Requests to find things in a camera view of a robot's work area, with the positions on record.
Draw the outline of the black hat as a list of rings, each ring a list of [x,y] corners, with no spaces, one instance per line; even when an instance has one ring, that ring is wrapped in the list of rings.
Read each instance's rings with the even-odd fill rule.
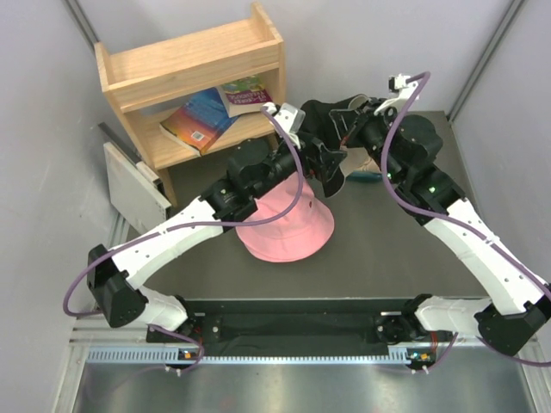
[[[322,140],[329,149],[339,149],[341,145],[329,112],[335,108],[357,110],[368,100],[369,98],[364,94],[355,95],[335,103],[325,103],[314,99],[308,100],[300,107],[306,113],[300,130]]]

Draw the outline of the pink bucket hat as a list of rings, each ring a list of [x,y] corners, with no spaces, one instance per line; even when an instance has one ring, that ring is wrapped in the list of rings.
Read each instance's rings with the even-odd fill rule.
[[[257,210],[250,221],[271,218],[287,208],[298,189],[299,175],[293,174],[257,200]],[[323,247],[334,232],[335,222],[330,209],[318,200],[307,182],[294,208],[279,218],[263,225],[240,226],[239,240],[255,250],[277,247],[284,249]]]
[[[284,263],[304,260],[310,256],[317,254],[321,250],[321,247],[298,249],[284,249],[283,247],[277,247],[268,250],[255,250],[250,246],[246,246],[246,249],[252,256],[261,261]]]

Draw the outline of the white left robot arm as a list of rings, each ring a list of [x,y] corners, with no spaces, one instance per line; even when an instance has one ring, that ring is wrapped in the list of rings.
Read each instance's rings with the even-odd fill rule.
[[[108,325],[138,321],[165,329],[177,341],[188,340],[195,320],[183,299],[145,283],[183,253],[227,231],[235,230],[245,248],[266,262],[295,262],[318,252],[335,222],[306,180],[314,177],[326,195],[335,194],[344,183],[340,164],[346,156],[319,139],[276,151],[261,139],[240,144],[228,159],[226,175],[181,212],[132,242],[90,251],[87,286]]]

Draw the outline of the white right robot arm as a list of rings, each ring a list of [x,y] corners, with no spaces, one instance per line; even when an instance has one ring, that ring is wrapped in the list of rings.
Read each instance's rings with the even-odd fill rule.
[[[464,191],[435,165],[443,141],[425,117],[407,115],[383,145],[397,110],[382,100],[329,112],[340,143],[362,147],[386,167],[393,193],[404,210],[444,243],[486,290],[484,299],[445,299],[420,294],[395,320],[403,332],[393,339],[419,341],[432,331],[477,336],[501,354],[513,356],[550,319],[550,286],[524,273],[523,265],[491,233]]]

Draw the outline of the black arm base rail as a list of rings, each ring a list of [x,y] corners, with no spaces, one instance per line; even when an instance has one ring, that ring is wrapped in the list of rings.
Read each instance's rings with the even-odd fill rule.
[[[191,299],[178,331],[208,356],[386,355],[412,336],[395,320],[405,299]]]

